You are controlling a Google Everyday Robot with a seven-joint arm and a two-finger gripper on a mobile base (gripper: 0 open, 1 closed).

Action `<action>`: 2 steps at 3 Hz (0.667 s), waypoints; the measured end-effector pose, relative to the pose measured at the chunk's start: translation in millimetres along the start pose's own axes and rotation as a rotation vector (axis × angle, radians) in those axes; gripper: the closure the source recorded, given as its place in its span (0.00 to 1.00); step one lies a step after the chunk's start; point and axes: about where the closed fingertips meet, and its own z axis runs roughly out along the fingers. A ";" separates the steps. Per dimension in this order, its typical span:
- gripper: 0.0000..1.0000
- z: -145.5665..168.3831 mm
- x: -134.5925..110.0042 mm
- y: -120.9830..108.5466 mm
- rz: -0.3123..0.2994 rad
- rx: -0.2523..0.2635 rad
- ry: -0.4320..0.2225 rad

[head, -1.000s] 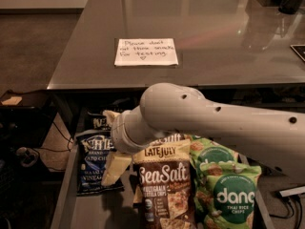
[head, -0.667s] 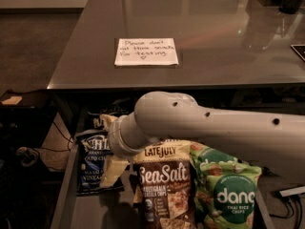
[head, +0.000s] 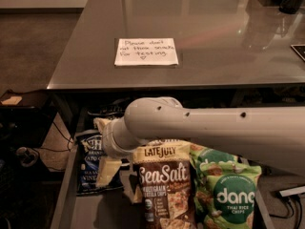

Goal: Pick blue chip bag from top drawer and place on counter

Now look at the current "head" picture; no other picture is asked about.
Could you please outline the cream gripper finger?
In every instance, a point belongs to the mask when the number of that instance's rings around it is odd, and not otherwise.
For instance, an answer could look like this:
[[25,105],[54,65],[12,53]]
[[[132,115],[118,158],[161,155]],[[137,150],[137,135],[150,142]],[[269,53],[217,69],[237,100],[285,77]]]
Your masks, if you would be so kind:
[[103,156],[99,160],[98,175],[96,179],[97,187],[105,187],[110,184],[114,175],[121,167],[122,161],[108,156]]
[[104,128],[107,124],[111,123],[111,121],[107,118],[96,117],[93,120],[93,126],[98,130],[100,134],[103,133]]

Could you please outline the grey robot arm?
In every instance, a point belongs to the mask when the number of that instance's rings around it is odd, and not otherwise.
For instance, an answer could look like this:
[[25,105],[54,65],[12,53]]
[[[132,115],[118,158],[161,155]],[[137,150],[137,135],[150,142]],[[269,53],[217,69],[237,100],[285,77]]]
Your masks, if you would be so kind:
[[102,131],[102,147],[118,159],[157,139],[187,139],[305,175],[304,106],[188,109],[173,97],[144,97]]

